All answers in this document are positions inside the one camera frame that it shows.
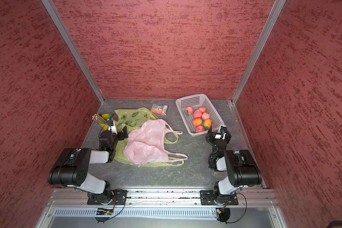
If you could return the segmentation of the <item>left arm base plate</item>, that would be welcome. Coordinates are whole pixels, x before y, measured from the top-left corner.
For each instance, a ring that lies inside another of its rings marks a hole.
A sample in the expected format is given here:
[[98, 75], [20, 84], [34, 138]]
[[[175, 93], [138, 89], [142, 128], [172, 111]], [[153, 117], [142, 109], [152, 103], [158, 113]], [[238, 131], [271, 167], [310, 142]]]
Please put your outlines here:
[[123, 189], [108, 190], [102, 194], [89, 193], [87, 205], [125, 205], [127, 194], [128, 191]]

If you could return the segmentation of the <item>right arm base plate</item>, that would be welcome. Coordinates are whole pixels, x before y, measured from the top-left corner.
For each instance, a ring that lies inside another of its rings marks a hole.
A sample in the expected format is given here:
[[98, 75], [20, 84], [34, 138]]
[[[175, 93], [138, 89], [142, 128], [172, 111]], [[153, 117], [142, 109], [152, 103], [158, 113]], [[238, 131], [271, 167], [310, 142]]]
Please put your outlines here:
[[212, 205], [212, 206], [236, 206], [238, 205], [237, 195], [229, 194], [222, 195], [215, 190], [202, 190], [200, 193], [200, 201], [202, 205]]

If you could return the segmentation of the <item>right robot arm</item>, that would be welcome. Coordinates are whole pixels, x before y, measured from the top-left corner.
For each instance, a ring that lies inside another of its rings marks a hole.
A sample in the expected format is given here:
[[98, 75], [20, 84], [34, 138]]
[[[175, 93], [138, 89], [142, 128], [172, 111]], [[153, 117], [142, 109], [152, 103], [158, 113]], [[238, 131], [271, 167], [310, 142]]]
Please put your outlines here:
[[218, 131], [205, 135], [212, 146], [208, 167], [215, 172], [226, 172], [227, 177], [217, 182], [211, 191], [201, 191], [203, 205], [237, 205], [237, 191], [262, 184], [262, 174], [249, 150], [227, 150], [231, 134], [222, 125]]

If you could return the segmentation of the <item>pink plastic bag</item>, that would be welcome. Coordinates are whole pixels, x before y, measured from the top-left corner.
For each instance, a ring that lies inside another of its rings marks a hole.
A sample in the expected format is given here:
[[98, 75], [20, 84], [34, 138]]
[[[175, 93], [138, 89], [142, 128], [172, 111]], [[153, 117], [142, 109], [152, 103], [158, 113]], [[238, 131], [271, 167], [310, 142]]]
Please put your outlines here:
[[187, 160], [188, 156], [184, 154], [165, 150], [165, 137], [168, 133], [179, 136], [182, 131], [174, 131], [162, 119], [146, 121], [141, 128], [133, 130], [128, 135], [128, 142], [123, 151], [125, 158], [134, 164], [172, 163]]

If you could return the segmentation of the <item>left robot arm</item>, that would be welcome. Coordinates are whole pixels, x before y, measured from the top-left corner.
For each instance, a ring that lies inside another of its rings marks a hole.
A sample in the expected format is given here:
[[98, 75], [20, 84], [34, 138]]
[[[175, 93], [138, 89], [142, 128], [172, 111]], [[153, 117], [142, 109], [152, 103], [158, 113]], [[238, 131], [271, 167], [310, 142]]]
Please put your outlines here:
[[113, 190], [110, 183], [91, 175], [90, 164], [111, 163], [119, 141], [128, 137], [124, 127], [120, 133], [106, 130], [99, 135], [99, 149], [66, 148], [52, 167], [47, 182], [50, 185], [79, 189], [87, 193], [88, 205], [125, 205], [127, 191]]

